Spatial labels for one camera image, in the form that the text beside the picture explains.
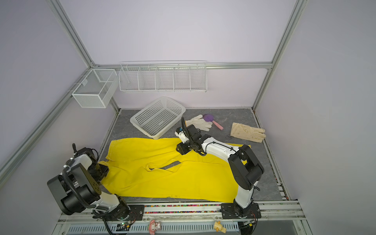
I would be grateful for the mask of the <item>yellow trousers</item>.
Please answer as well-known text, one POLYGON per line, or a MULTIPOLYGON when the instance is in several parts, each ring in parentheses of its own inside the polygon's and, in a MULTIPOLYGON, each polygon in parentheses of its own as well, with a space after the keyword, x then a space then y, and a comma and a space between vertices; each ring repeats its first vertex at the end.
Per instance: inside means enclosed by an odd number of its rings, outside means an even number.
POLYGON ((178 138, 127 138, 110 143, 101 183, 122 197, 180 198, 231 203, 238 192, 229 164, 214 155, 176 151, 178 138))

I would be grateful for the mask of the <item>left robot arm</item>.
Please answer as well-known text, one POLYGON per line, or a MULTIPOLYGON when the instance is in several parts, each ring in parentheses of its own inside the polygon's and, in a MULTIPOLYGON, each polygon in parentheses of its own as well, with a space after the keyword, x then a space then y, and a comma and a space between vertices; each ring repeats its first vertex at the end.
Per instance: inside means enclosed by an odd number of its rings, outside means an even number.
POLYGON ((78 150, 75 144, 72 148, 73 157, 62 172, 47 182, 60 210, 66 215, 91 210, 94 219, 106 221, 129 219, 131 209, 127 203, 120 196, 101 190, 109 167, 99 163, 99 153, 87 147, 78 150))

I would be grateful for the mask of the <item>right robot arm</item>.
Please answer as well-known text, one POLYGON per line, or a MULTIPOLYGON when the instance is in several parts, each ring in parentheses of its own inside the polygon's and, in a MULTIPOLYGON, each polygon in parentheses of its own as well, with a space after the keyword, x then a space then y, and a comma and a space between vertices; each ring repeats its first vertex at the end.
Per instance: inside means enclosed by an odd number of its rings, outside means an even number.
POLYGON ((176 151, 181 155, 194 151, 201 156, 211 154, 226 161, 232 175, 238 184, 238 192, 233 203, 222 203, 221 213, 224 219, 253 219, 261 218, 258 203, 254 202, 254 190, 259 190, 257 184, 264 173, 264 167, 247 145, 240 147, 222 143, 210 135, 201 135, 193 125, 179 127, 175 135, 181 140, 176 151))

